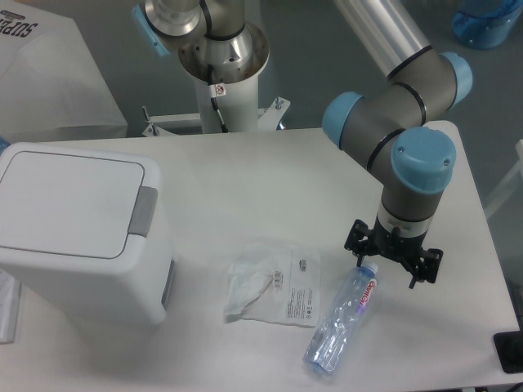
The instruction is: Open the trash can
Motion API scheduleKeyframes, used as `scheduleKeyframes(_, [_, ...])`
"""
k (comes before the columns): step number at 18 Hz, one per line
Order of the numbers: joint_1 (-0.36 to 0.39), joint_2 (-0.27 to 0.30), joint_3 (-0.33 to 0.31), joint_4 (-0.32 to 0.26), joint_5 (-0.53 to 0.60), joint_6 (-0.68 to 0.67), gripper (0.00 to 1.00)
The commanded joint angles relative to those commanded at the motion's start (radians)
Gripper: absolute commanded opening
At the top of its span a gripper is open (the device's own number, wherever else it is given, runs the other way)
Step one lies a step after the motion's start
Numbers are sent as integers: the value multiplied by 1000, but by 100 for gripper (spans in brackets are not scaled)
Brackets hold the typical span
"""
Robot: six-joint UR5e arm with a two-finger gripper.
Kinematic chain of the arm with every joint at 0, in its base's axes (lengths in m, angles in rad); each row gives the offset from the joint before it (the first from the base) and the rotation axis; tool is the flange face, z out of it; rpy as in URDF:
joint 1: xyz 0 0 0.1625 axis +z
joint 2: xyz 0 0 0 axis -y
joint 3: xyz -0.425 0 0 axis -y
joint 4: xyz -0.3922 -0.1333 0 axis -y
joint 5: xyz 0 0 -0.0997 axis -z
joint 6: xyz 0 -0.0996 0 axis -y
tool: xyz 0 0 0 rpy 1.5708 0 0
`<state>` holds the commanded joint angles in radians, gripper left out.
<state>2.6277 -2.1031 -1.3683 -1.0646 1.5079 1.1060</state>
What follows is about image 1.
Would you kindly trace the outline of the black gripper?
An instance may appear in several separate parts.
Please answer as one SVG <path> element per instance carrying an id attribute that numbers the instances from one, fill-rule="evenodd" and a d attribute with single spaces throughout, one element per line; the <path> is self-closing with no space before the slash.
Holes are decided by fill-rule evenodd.
<path id="1" fill-rule="evenodd" d="M 389 260 L 399 261 L 405 270 L 412 275 L 409 289 L 416 283 L 435 283 L 443 259 L 440 249 L 422 249 L 425 234 L 405 237 L 396 229 L 388 231 L 379 220 L 375 220 L 370 229 L 362 220 L 355 220 L 346 238 L 344 248 L 356 257 L 356 266 L 360 268 L 366 256 L 383 256 Z"/>

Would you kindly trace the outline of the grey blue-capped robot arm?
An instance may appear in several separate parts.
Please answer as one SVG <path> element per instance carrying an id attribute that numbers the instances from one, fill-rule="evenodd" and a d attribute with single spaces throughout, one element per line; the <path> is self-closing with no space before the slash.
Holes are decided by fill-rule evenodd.
<path id="1" fill-rule="evenodd" d="M 456 149 L 427 123 L 470 92 L 471 69 L 452 52 L 436 52 L 398 1 L 339 1 L 337 8 L 390 83 L 371 99 L 341 94 L 322 118 L 327 137 L 383 187 L 374 225 L 356 221 L 345 247 L 359 260 L 399 263 L 414 283 L 434 283 L 443 253 L 422 243 Z M 269 45 L 246 20 L 244 2 L 144 1 L 132 17 L 156 54 L 177 54 L 194 79 L 204 132 L 266 128 L 257 82 Z"/>

